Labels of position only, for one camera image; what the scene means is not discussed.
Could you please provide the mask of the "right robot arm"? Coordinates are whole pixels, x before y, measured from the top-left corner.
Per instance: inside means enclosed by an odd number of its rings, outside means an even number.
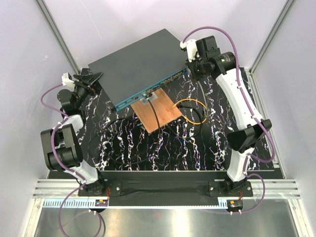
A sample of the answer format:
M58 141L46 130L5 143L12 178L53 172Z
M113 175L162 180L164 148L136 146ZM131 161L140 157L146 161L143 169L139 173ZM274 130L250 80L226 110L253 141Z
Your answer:
M241 71L232 52L221 53L214 36L181 42L180 48L188 55L186 65L196 81L214 79L223 90L236 118L237 131L229 133L227 140L232 148L227 177L220 188L235 196L246 184L248 157L255 145L269 131L272 123L263 119L240 81Z

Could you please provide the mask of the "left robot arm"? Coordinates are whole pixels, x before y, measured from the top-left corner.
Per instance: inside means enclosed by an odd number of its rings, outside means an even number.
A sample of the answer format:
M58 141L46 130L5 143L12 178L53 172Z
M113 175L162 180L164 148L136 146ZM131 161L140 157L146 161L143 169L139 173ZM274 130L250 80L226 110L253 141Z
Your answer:
M100 171L84 160L77 132L86 123L81 105L87 96L100 93L101 86L98 80L101 76L102 73L64 73L61 83L63 89L57 93L61 108L57 109L43 103L45 107L59 112L62 121L56 127L44 130L40 134L47 168L71 174L85 192L97 196L106 191L107 184Z

